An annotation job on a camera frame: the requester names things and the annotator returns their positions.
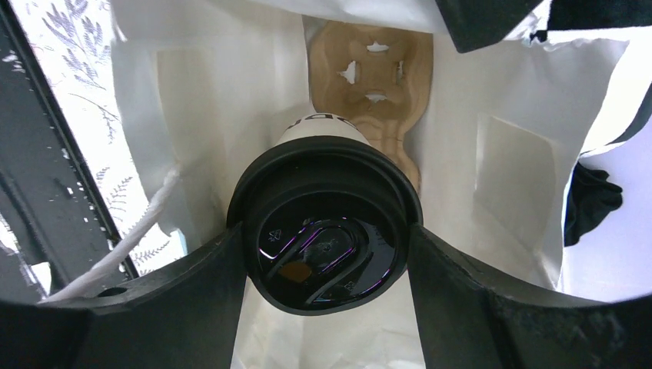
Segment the single brown cup carrier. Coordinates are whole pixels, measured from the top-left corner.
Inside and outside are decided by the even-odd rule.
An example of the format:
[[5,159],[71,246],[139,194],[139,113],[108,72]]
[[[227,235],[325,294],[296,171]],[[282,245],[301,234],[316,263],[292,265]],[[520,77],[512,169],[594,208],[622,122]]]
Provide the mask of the single brown cup carrier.
[[308,48],[311,101],[349,120],[419,188],[404,139],[428,105],[433,65],[431,34],[328,21]]

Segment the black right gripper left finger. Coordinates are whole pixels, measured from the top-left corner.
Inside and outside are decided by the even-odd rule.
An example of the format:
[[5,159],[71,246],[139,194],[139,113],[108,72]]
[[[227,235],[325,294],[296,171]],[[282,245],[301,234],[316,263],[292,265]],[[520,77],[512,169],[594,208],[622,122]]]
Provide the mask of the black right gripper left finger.
[[92,298],[1,304],[3,368],[228,368],[246,282],[241,229]]

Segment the white paper bag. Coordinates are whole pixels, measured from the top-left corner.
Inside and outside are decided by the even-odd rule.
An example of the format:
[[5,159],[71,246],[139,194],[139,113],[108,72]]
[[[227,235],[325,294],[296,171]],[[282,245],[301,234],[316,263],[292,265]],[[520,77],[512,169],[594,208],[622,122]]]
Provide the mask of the white paper bag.
[[114,91],[189,253],[69,368],[649,368],[563,286],[579,160],[651,111],[649,1],[114,1]]

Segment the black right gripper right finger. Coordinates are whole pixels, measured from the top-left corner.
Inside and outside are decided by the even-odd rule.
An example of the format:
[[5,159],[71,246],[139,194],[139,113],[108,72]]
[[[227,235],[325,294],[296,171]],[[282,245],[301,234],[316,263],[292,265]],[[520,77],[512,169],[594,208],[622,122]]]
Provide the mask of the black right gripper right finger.
[[649,368],[651,298],[578,298],[522,281],[419,224],[408,272],[429,368]]

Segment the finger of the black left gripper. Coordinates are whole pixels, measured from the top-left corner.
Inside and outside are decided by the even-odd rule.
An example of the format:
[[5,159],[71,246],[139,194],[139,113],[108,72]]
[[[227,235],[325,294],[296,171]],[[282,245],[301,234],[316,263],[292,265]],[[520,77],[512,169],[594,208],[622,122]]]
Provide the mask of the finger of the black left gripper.
[[537,0],[436,0],[456,50],[468,53],[502,41]]

